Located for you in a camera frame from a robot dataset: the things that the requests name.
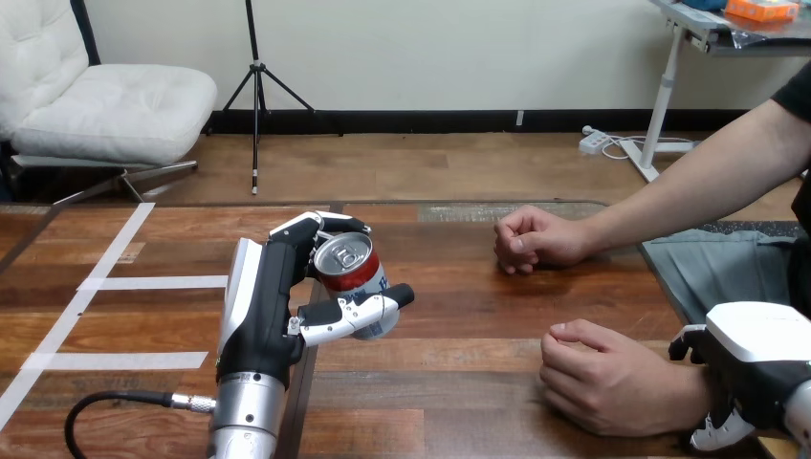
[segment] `black cable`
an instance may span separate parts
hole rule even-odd
[[[86,459],[85,455],[79,449],[76,438],[74,438],[74,423],[78,413],[84,408],[95,402],[102,400],[126,400],[129,402],[140,402],[142,404],[159,404],[166,408],[172,407],[172,393],[171,392],[150,392],[147,390],[112,390],[107,392],[97,392],[88,395],[81,399],[65,419],[65,443],[68,450],[71,451],[74,458]]]

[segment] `pull tab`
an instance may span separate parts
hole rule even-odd
[[[353,247],[345,244],[332,249],[332,255],[345,270],[353,268],[364,260],[362,254],[359,254]]]

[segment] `power strip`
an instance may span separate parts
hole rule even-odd
[[[602,131],[593,130],[585,139],[581,140],[581,152],[587,155],[596,155],[603,152],[603,148],[611,143],[611,136]]]

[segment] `white desk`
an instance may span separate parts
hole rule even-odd
[[[802,39],[798,37],[791,42],[774,40],[774,44],[768,43],[767,39],[757,46],[736,47],[731,32],[734,25],[721,15],[695,10],[682,3],[673,3],[671,0],[650,1],[658,6],[667,18],[667,25],[673,33],[673,44],[670,48],[668,66],[662,75],[659,95],[653,106],[653,117],[650,119],[642,150],[639,149],[636,142],[620,142],[620,147],[648,182],[652,182],[659,176],[659,171],[653,166],[653,157],[656,153],[687,153],[694,147],[694,144],[690,142],[658,142],[662,133],[662,122],[665,120],[665,113],[670,103],[670,95],[675,85],[679,57],[685,43],[707,55],[727,57],[811,55],[811,38],[805,37]]]

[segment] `white tape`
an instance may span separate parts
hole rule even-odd
[[[174,352],[149,354],[70,354],[51,355],[43,370],[57,371],[127,371],[127,370],[196,370],[203,365],[208,352]]]
[[[224,289],[227,285],[227,275],[108,277],[106,279],[85,279],[77,290]]]
[[[127,223],[119,231],[119,235],[116,236],[110,247],[101,256],[101,260],[96,264],[96,267],[90,272],[89,277],[103,279],[113,270],[116,261],[121,257],[121,254],[154,207],[155,205],[152,203],[138,205],[138,208],[135,209]],[[76,326],[79,314],[84,313],[95,295],[95,290],[78,291],[54,326],[51,327],[48,335],[23,363],[20,372],[17,373],[9,387],[0,396],[0,431],[6,427],[14,411],[26,398],[36,380],[42,374],[43,369],[50,363],[56,351],[59,350],[71,330]]]

